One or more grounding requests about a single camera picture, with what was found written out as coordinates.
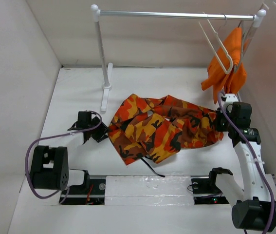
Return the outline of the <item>orange camouflage trousers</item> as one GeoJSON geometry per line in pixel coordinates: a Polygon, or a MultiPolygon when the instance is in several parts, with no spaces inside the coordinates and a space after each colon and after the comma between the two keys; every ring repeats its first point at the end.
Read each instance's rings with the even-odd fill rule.
{"type": "Polygon", "coordinates": [[[109,139],[126,165],[146,158],[158,164],[182,149],[199,149],[221,141],[216,111],[167,95],[131,94],[109,125],[109,139]]]}

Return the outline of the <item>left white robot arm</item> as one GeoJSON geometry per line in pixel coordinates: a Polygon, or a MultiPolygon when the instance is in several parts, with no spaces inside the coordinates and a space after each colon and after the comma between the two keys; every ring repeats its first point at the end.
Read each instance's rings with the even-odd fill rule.
{"type": "Polygon", "coordinates": [[[98,142],[106,139],[108,130],[99,113],[80,111],[67,132],[34,140],[26,152],[25,176],[35,196],[44,198],[36,189],[58,192],[70,187],[70,154],[91,137],[98,142]]]}

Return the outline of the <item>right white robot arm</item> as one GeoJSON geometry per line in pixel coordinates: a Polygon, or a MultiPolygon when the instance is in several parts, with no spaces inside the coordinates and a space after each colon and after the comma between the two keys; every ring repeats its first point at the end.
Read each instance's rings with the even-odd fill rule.
{"type": "Polygon", "coordinates": [[[261,139],[256,128],[250,126],[252,107],[232,99],[219,102],[216,111],[216,129],[228,132],[238,156],[243,187],[233,173],[224,168],[213,168],[209,173],[209,190],[223,193],[232,207],[235,228],[270,233],[276,227],[276,200],[264,173],[261,159],[261,139]]]}

